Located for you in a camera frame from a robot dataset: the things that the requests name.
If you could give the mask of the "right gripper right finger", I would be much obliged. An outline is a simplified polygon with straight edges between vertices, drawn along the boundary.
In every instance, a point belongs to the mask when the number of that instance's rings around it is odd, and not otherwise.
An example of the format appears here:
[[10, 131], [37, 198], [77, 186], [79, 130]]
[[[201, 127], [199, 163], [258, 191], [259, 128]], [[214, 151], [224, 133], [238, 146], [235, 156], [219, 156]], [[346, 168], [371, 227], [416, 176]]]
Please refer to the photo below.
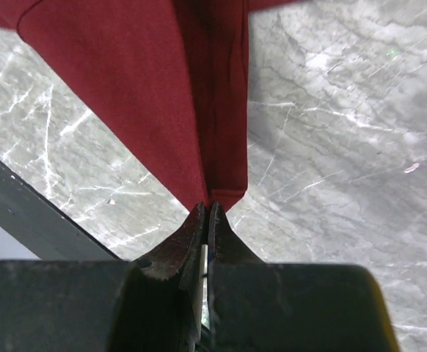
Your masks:
[[219, 203], [208, 222], [213, 351], [397, 351], [378, 282], [338, 263], [267, 263], [231, 228]]

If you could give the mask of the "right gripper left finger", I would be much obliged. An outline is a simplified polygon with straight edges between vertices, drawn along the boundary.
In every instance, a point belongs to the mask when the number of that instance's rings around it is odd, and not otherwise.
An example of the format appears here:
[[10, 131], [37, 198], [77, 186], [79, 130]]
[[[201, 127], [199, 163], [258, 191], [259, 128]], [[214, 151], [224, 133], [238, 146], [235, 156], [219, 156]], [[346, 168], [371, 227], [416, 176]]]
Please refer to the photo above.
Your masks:
[[193, 351], [205, 206], [133, 261], [0, 260], [0, 351]]

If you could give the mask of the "dark red t-shirt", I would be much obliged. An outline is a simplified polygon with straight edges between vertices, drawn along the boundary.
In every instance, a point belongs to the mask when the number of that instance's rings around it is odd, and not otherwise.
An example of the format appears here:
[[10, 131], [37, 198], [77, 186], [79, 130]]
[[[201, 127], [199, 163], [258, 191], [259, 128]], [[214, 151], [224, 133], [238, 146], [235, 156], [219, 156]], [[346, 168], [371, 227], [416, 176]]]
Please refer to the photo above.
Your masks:
[[1, 1], [14, 30], [187, 208], [247, 190], [251, 12], [273, 1]]

